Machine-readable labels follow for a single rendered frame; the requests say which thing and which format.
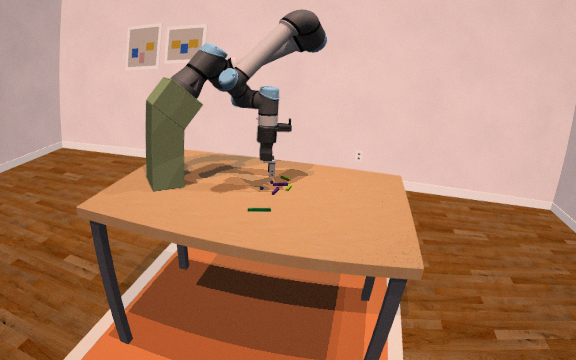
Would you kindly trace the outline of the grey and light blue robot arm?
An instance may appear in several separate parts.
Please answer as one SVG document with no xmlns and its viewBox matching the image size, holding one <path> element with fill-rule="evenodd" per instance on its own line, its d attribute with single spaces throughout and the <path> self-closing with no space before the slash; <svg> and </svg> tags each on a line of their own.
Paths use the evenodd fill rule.
<svg viewBox="0 0 576 360">
<path fill-rule="evenodd" d="M 295 51 L 302 53 L 307 49 L 307 52 L 315 53 L 322 50 L 326 43 L 326 32 L 317 15 L 309 10 L 295 10 L 285 15 L 251 52 L 226 60 L 228 54 L 224 50 L 205 43 L 187 65 L 170 79 L 197 99 L 209 78 L 208 81 L 215 88 L 232 96 L 234 106 L 258 109 L 261 116 L 277 116 L 279 88 L 262 86 L 259 91 L 252 90 L 246 82 L 262 66 L 272 61 Z"/>
</svg>

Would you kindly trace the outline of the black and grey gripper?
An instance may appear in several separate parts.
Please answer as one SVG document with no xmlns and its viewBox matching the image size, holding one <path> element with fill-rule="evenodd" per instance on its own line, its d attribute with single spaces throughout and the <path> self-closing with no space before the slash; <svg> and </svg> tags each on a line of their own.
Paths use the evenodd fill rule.
<svg viewBox="0 0 576 360">
<path fill-rule="evenodd" d="M 258 116 L 257 142 L 262 146 L 260 160 L 268 163 L 269 177 L 275 177 L 276 160 L 272 156 L 273 143 L 276 143 L 277 132 L 292 132 L 291 119 L 289 124 L 286 124 L 278 123 L 278 116 Z"/>
</svg>

